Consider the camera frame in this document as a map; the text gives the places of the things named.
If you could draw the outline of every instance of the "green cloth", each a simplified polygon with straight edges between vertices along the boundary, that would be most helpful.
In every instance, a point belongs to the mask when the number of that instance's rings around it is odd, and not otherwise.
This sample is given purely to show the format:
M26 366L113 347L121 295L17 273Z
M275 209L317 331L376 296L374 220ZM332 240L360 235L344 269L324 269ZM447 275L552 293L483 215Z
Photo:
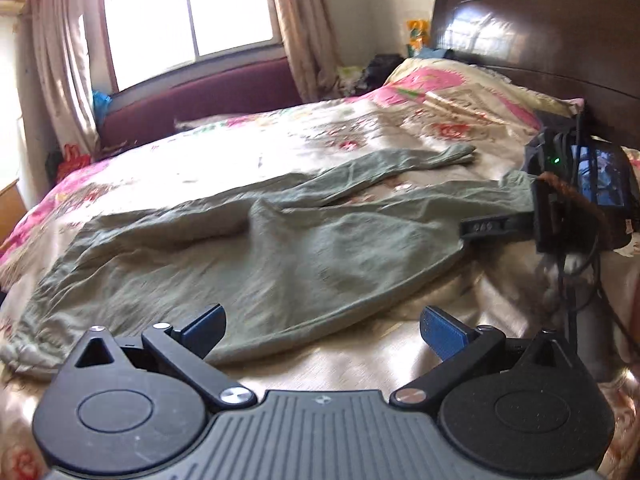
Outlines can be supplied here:
M291 173L171 209L92 219L40 282L1 356L52 373L91 325L134 335L216 303L228 323L207 356L216 364L359 322L456 263L461 219L530 210L530 181L516 172L333 204L404 171L470 162L474 149L382 150L318 176Z

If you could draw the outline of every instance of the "wooden cabinet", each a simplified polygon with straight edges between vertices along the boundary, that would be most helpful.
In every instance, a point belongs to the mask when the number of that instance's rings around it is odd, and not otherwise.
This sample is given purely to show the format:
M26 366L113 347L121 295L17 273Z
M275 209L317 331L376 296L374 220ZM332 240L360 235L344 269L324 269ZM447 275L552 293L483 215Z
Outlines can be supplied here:
M27 213L18 193L17 180L0 190L0 245Z

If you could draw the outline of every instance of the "floral bedspread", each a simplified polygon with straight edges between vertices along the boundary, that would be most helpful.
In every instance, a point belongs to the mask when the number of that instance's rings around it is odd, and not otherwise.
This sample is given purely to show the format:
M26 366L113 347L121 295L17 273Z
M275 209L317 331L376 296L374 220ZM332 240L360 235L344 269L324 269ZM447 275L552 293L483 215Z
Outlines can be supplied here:
M540 126L535 109L568 115L572 106L464 64L412 59L363 97L208 124L76 171L0 248L0 288L8 291L0 308L0 344L11 338L40 278L96 215L168 208L290 171L322 171L383 148L439 151L460 139L478 149L472 165L405 173L350 200L379 200L446 180L497 179L522 164L522 147ZM267 388L377 388L388 395L437 364L419 335L425 304L438 304L469 324L494 324L511 336L527 333L532 298L545 290L532 283L539 262L531 244L496 251L373 319L306 348L225 371L259 394ZM631 316L632 301L627 303L625 319ZM0 475L36 480L46 466L30 421L46 385L7 369L0 380ZM603 391L617 424L600 471L623 478L638 448L640 395L631 374L603 385Z

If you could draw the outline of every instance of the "camera screen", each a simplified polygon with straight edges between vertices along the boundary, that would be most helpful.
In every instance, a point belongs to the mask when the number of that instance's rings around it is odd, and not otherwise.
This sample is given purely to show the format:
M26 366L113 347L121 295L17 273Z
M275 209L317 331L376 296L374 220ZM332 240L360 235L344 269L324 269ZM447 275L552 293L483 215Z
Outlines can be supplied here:
M578 146L572 146L572 152L575 157ZM616 164L616 154L598 149L595 152L598 166L596 180L598 205L625 207L624 178ZM578 160L578 189L593 202L589 160L590 149L587 146L581 146Z

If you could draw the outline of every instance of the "wooden headboard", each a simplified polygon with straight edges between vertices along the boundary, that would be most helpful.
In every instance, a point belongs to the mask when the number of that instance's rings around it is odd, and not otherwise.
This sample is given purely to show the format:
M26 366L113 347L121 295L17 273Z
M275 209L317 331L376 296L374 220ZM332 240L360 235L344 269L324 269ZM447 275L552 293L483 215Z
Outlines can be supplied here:
M640 0L436 0L432 46L562 99L640 149Z

